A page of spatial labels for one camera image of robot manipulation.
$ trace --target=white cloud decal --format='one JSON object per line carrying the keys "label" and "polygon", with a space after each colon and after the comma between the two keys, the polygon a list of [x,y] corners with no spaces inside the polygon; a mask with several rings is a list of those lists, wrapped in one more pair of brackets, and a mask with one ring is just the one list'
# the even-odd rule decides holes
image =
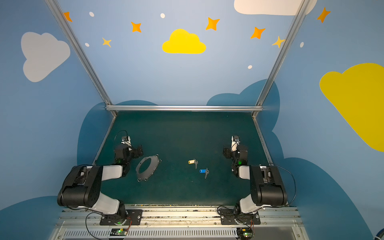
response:
{"label": "white cloud decal", "polygon": [[[306,14],[316,5],[311,0]],[[296,15],[301,0],[235,0],[235,10],[242,14]]]}
{"label": "white cloud decal", "polygon": [[66,42],[58,41],[49,33],[33,32],[23,34],[22,51],[26,58],[23,71],[31,82],[43,80],[71,54]]}

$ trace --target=metal key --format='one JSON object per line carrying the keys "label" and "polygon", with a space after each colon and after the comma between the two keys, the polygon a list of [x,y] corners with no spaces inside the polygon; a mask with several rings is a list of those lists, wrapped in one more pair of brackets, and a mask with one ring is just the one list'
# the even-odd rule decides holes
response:
{"label": "metal key", "polygon": [[197,164],[198,164],[199,162],[198,161],[196,161],[196,159],[192,159],[192,160],[189,160],[188,161],[188,164],[195,164],[195,169],[197,169]]}
{"label": "metal key", "polygon": [[205,178],[204,179],[207,179],[207,175],[208,175],[209,171],[208,169],[205,170]]}

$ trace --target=black cable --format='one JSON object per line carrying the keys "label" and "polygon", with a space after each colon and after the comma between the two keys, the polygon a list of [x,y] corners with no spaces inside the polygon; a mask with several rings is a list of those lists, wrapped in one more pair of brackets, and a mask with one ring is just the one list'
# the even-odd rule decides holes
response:
{"label": "black cable", "polygon": [[113,139],[113,144],[115,144],[116,137],[118,136],[119,132],[122,132],[122,131],[124,131],[124,132],[127,134],[126,136],[128,137],[128,132],[127,132],[126,130],[120,130],[120,131],[118,131],[118,132],[116,133],[115,138]]}
{"label": "black cable", "polygon": [[[100,216],[102,216],[102,214],[100,214],[100,213],[98,213],[98,212],[91,212],[90,214],[99,214]],[[88,233],[89,233],[92,237],[94,237],[94,238],[96,238],[96,239],[98,239],[98,240],[103,240],[103,239],[99,239],[99,238],[93,236],[93,235],[91,234],[91,232],[89,231],[88,226],[87,226],[87,218],[88,218],[88,216],[89,216],[90,214],[88,214],[88,215],[85,217],[85,227],[87,228]]]}
{"label": "black cable", "polygon": [[[224,213],[222,213],[222,212],[220,211],[221,209],[228,209],[228,210],[230,210],[230,212],[227,213],[227,214],[224,214]],[[236,219],[238,222],[240,222],[240,223],[244,224],[245,226],[247,226],[247,227],[251,230],[251,232],[252,232],[252,237],[253,237],[253,230],[252,230],[252,228],[246,224],[247,220],[251,220],[251,221],[252,221],[252,216],[247,215],[247,214],[244,214],[244,213],[242,213],[242,212],[239,213],[239,214],[236,214],[236,215],[235,215],[235,214],[233,213],[233,209],[230,209],[230,208],[228,208],[228,207],[226,207],[226,206],[223,206],[223,205],[218,206],[217,209],[216,209],[216,212],[217,212],[217,214],[219,214],[220,216],[233,217],[233,218]]]}
{"label": "black cable", "polygon": [[[275,166],[277,166],[277,167],[279,167],[281,169],[286,170],[285,168],[283,168],[283,167],[281,167],[281,166],[279,166],[279,165],[277,165],[275,163],[268,163],[268,166],[270,166],[271,164],[273,164],[273,165],[275,165]],[[286,171],[292,176],[293,184],[295,186],[295,194],[294,194],[292,200],[289,203],[287,203],[285,205],[282,205],[282,206],[270,206],[270,207],[274,207],[274,208],[286,207],[286,206],[290,205],[293,202],[293,200],[295,200],[295,198],[296,198],[296,181],[295,181],[295,178],[293,177],[293,174],[290,171],[288,171],[288,170],[286,170]]]}

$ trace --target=metal ring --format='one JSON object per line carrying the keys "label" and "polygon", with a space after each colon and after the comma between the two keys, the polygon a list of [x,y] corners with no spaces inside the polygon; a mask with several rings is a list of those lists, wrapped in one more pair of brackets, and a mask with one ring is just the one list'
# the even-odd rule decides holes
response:
{"label": "metal ring", "polygon": [[[148,159],[151,159],[151,163],[149,164],[149,167],[144,172],[139,173],[141,165]],[[154,171],[156,171],[157,166],[159,165],[160,162],[161,160],[158,158],[158,155],[143,158],[136,167],[137,177],[147,181],[149,177],[153,175]]]}

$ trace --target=wire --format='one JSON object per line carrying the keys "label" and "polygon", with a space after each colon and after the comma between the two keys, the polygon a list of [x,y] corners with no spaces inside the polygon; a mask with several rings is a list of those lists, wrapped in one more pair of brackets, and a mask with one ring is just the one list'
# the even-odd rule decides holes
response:
{"label": "wire", "polygon": [[99,214],[100,216],[102,216],[102,214],[100,214],[100,213],[98,213],[98,212],[91,212],[90,214],[88,214],[88,215],[85,217],[85,227],[87,228],[88,233],[89,233],[92,237],[94,237],[94,238],[96,238],[96,239],[98,239],[98,240],[102,240],[102,239],[99,239],[99,238],[93,236],[93,235],[91,234],[91,232],[89,231],[89,229],[88,229],[88,226],[87,226],[87,218],[88,218],[88,216],[91,215],[91,214]]}
{"label": "wire", "polygon": [[129,218],[131,220],[131,223],[129,224],[129,227],[128,227],[128,230],[127,230],[127,235],[128,235],[129,229],[131,228],[131,224],[132,224],[132,218],[130,216],[128,216],[127,218]]}
{"label": "wire", "polygon": [[[273,164],[273,165],[275,165],[275,166],[277,166],[277,167],[279,167],[279,168],[281,168],[281,169],[283,169],[283,170],[286,170],[285,168],[283,168],[283,167],[281,167],[281,166],[279,166],[279,165],[277,165],[277,164],[275,164],[275,163],[268,163],[268,166],[270,166],[270,164]],[[292,174],[290,171],[288,171],[288,170],[286,170],[286,171],[292,176],[293,184],[294,184],[294,186],[295,186],[295,194],[294,194],[292,200],[291,200],[289,203],[287,203],[287,204],[285,204],[285,205],[282,205],[282,206],[270,206],[270,207],[273,207],[273,208],[286,207],[286,206],[290,205],[290,204],[295,200],[295,198],[296,198],[296,181],[295,181],[295,178],[293,177],[293,174]]]}
{"label": "wire", "polygon": [[[230,210],[229,213],[225,214],[223,212],[221,212],[220,210],[222,209],[228,209]],[[216,212],[217,214],[219,214],[220,216],[225,216],[225,217],[233,217],[235,220],[237,220],[238,222],[244,224],[245,226],[247,226],[251,231],[252,231],[252,236],[253,236],[253,230],[250,226],[247,225],[247,221],[248,220],[251,220],[251,225],[253,224],[253,220],[252,220],[252,216],[248,215],[248,214],[244,214],[244,213],[239,213],[239,214],[234,214],[233,213],[233,209],[230,209],[226,206],[223,206],[223,205],[220,205],[217,207],[216,209]]]}
{"label": "wire", "polygon": [[122,131],[124,131],[127,134],[126,136],[128,137],[128,132],[126,130],[120,130],[116,133],[115,138],[113,139],[113,144],[115,144],[115,140],[116,140],[116,137],[118,136],[119,132],[122,132]]}

